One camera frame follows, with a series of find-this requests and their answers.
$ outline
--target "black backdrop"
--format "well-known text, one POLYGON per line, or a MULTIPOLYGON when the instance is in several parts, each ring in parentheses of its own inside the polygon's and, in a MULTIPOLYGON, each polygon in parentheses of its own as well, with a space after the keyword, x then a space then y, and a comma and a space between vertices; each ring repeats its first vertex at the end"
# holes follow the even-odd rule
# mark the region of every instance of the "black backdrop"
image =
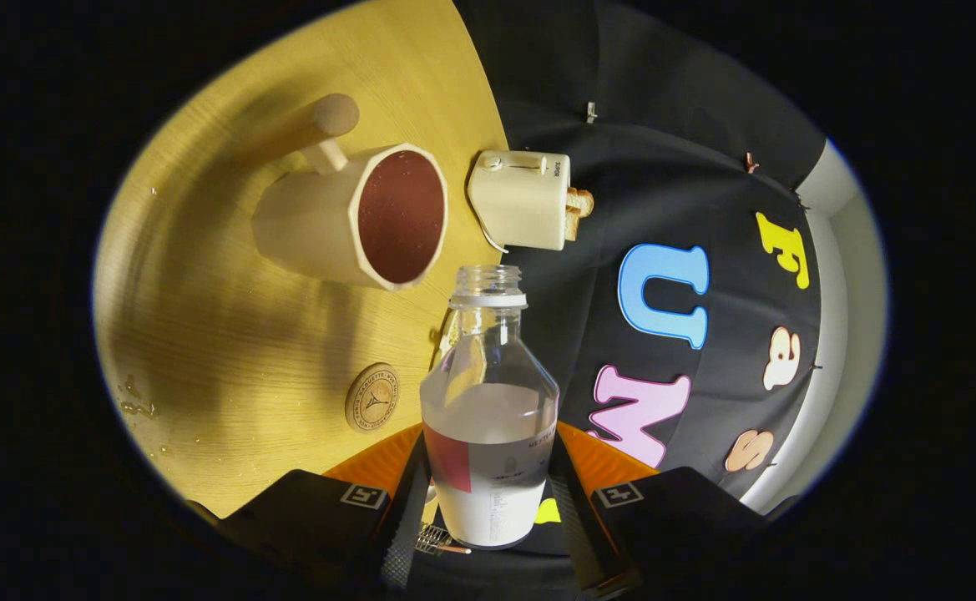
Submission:
MULTIPOLYGON (((975 12, 651 8, 742 58, 838 143, 893 278, 888 361, 847 453, 750 563, 706 566, 708 584, 792 597, 885 578, 911 593, 972 583, 976 353, 958 349, 976 332, 975 12)), ((223 547, 126 445, 102 402, 89 290, 107 202, 152 130, 320 11, 0 3, 0 598, 305 597, 223 547)))
POLYGON ((821 156, 825 136, 789 102, 723 53, 624 4, 459 3, 514 149, 568 154, 572 183, 595 211, 564 251, 512 247, 529 308, 523 338, 561 388, 560 419, 595 430, 595 377, 691 379, 685 410, 645 432, 666 445, 653 467, 693 467, 740 497, 773 461, 796 419, 818 349, 820 281, 811 231, 790 188, 821 156), (584 103, 599 117, 584 121, 584 103), (744 155, 759 168, 745 174, 744 155), (755 213, 801 232, 811 285, 796 286, 761 249, 755 213), (705 344, 634 330, 618 307, 618 273, 637 244, 708 255, 710 286, 652 279, 645 301, 709 313, 705 344), (761 374, 778 326, 801 338, 796 380, 766 392, 761 374), (763 467, 726 472, 748 429, 774 433, 763 467))

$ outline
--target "white wall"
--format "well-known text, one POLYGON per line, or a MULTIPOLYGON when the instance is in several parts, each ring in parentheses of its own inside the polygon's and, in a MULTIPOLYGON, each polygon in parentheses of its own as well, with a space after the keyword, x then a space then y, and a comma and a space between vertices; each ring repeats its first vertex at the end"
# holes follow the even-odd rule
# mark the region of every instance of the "white wall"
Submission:
POLYGON ((888 278, 876 220, 862 187, 832 142, 797 188, 818 258, 821 323, 811 385, 796 423, 741 501, 768 513, 805 492, 862 417, 884 352, 888 278))

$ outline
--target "wooden coaster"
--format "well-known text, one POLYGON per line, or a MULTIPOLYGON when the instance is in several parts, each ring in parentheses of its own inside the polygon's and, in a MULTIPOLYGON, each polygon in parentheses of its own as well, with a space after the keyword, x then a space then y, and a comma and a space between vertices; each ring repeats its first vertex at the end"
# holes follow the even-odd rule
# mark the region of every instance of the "wooden coaster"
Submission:
POLYGON ((346 392, 346 423, 357 432, 372 432, 387 423, 399 402, 399 374, 393 366, 373 364, 355 377, 346 392))

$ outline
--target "round table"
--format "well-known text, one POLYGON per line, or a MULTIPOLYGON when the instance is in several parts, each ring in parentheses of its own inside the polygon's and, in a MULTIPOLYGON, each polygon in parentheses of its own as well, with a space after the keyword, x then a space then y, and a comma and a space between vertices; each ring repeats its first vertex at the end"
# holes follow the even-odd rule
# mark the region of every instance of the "round table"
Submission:
POLYGON ((447 0, 373 0, 278 39, 203 88, 130 167, 99 239, 94 326, 113 399, 145 457, 225 517, 293 468, 324 472, 419 422, 459 266, 498 263, 465 195, 473 157, 507 149, 495 100, 447 0), (391 293, 317 280, 259 255, 250 217, 298 153, 242 164, 240 144, 332 92, 361 121, 347 153, 410 142, 437 157, 450 218, 422 284, 391 293), (362 368, 395 366, 391 420, 343 414, 362 368))

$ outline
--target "black fabric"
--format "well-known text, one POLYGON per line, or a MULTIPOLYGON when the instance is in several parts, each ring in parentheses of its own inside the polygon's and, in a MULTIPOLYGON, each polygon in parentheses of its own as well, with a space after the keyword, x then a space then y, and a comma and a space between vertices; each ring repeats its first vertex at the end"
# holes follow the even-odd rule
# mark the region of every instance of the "black fabric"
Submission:
POLYGON ((786 187, 818 163, 821 130, 773 85, 651 16, 605 0, 457 0, 488 75, 511 149, 546 111, 583 123, 650 127, 736 160, 786 187))
POLYGON ((631 8, 583 3, 556 11, 546 3, 508 12, 477 3, 458 6, 510 148, 568 154, 573 185, 595 197, 594 213, 563 251, 512 247, 503 256, 522 269, 530 304, 523 338, 561 386, 560 418, 592 430, 591 412, 629 402, 594 402, 595 377, 605 365, 644 381, 689 376, 685 411, 645 428, 667 448, 656 467, 693 467, 739 497, 771 460, 754 471, 730 473, 726 454, 748 429, 773 432, 770 458, 777 453, 805 396, 818 345, 820 286, 811 232, 796 195, 781 182, 802 181, 824 137, 741 65, 631 8), (529 61, 517 60, 518 50, 556 66, 530 68, 529 61), (594 124, 575 110, 586 99, 595 99, 603 114, 594 124), (759 144, 774 152, 759 151, 759 144), (760 167, 747 174, 736 156, 718 149, 733 155, 751 149, 760 167), (809 288, 798 289, 796 275, 762 250, 756 210, 774 224, 800 230, 809 288), (701 350, 685 340, 643 334, 621 315, 618 269, 625 252, 641 243, 680 250, 698 245, 708 254, 705 295, 660 279, 645 287, 652 307, 706 308, 708 336, 701 350), (778 326, 800 335, 801 371, 790 384, 767 392, 761 373, 778 326))
POLYGON ((560 384, 560 418, 592 429, 592 411, 626 402, 594 402, 595 377, 604 365, 645 381, 689 376, 685 411, 645 429, 666 445, 658 468, 689 465, 742 495, 761 469, 727 474, 725 455, 740 433, 754 427, 774 433, 773 457, 796 419, 817 349, 818 267, 803 210, 771 179, 744 174, 727 157, 648 129, 581 124, 575 133, 534 143, 569 154, 573 183, 595 195, 595 212, 564 251, 514 247, 503 258, 522 269, 529 298, 522 336, 560 384), (762 250, 756 210, 781 227, 800 230, 809 288, 798 289, 796 274, 762 250), (625 322, 618 269, 625 252, 640 243, 706 251, 711 276, 704 295, 662 280, 645 288, 652 307, 706 308, 702 349, 644 334, 625 322), (770 334, 781 325, 800 336, 801 370, 792 383, 767 392, 761 373, 770 334))

